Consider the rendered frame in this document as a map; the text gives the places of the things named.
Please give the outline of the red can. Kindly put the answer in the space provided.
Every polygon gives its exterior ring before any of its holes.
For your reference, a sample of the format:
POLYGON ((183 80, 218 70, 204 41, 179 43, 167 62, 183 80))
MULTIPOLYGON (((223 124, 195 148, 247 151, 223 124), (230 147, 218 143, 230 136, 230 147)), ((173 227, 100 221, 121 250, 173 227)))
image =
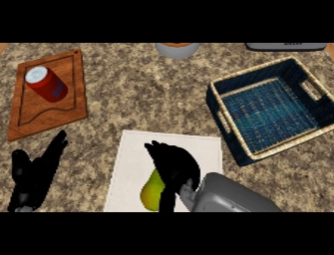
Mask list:
POLYGON ((37 66, 26 72, 25 83, 48 103, 57 102, 68 94, 65 83, 44 66, 37 66))

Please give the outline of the grey round pot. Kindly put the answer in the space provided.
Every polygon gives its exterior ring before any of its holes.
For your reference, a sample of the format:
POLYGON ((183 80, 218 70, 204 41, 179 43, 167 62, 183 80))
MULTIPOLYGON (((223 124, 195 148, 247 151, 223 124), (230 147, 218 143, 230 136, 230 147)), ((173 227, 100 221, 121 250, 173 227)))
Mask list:
POLYGON ((173 47, 162 43, 155 43, 155 47, 164 57, 170 59, 184 59, 195 53, 198 49, 198 43, 190 43, 180 47, 173 47))

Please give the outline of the brown wooden cutting board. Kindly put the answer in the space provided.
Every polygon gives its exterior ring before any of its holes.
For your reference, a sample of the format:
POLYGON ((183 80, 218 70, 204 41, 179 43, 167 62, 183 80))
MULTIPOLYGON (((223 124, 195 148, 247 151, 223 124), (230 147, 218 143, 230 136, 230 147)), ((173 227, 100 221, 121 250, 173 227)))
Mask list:
POLYGON ((16 85, 7 127, 7 140, 13 141, 87 117, 84 67, 81 50, 23 62, 17 65, 16 85), (37 66, 47 67, 68 88, 68 94, 48 103, 25 85, 25 74, 37 66))

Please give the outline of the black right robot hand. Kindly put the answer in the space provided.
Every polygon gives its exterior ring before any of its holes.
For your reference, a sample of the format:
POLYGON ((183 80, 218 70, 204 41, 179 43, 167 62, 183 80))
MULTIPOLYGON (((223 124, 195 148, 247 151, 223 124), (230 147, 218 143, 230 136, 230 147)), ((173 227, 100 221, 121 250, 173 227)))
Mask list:
POLYGON ((173 212, 174 197, 180 188, 190 183, 190 189, 196 190, 199 184, 199 167, 189 152, 176 145, 168 145, 155 140, 145 144, 155 169, 165 184, 159 200, 159 212, 173 212))

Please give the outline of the blue wicker basket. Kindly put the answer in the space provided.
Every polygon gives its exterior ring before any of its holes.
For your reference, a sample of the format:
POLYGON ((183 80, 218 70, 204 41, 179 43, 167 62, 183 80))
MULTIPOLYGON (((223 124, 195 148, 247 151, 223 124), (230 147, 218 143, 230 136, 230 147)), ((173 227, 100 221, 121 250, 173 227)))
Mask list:
POLYGON ((334 129, 334 97, 294 57, 214 79, 205 103, 239 166, 334 129))

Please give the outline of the dark grey appliance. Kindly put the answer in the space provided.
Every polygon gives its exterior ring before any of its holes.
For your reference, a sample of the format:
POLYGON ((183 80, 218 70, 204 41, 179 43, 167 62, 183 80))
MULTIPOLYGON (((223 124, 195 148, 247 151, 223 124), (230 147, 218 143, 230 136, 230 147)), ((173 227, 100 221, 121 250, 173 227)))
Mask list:
POLYGON ((325 43, 245 43, 248 50, 266 52, 321 51, 325 46, 325 43))

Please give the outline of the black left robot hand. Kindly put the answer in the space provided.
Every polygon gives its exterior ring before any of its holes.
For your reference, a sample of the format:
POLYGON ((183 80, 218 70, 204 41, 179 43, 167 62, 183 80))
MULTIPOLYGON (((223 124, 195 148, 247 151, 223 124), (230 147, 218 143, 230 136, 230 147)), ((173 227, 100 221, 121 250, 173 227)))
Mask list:
POLYGON ((25 150, 14 149, 11 151, 11 179, 14 181, 14 188, 7 205, 9 212, 16 212, 16 209, 22 206, 32 207, 32 211, 40 208, 66 145, 66 132, 60 130, 40 157, 29 159, 25 150))

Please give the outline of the green yellow pear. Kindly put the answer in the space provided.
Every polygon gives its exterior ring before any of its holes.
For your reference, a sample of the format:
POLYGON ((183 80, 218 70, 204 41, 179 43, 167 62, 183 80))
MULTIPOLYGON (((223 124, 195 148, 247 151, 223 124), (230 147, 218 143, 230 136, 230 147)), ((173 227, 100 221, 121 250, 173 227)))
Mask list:
POLYGON ((148 182, 143 185, 143 188, 140 191, 140 202, 142 202, 143 208, 148 211, 159 210, 159 200, 161 200, 161 193, 164 191, 164 188, 165 188, 165 184, 162 182, 158 170, 153 169, 148 182))

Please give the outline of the white placemat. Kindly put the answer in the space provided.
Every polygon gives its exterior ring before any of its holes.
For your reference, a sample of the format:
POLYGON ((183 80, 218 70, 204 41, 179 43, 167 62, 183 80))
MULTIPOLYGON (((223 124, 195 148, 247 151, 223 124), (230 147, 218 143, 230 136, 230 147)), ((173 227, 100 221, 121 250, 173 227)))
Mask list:
POLYGON ((145 144, 152 140, 182 147, 199 166, 199 177, 221 173, 220 138, 201 135, 122 130, 108 188, 105 212, 148 212, 140 191, 155 169, 145 144))

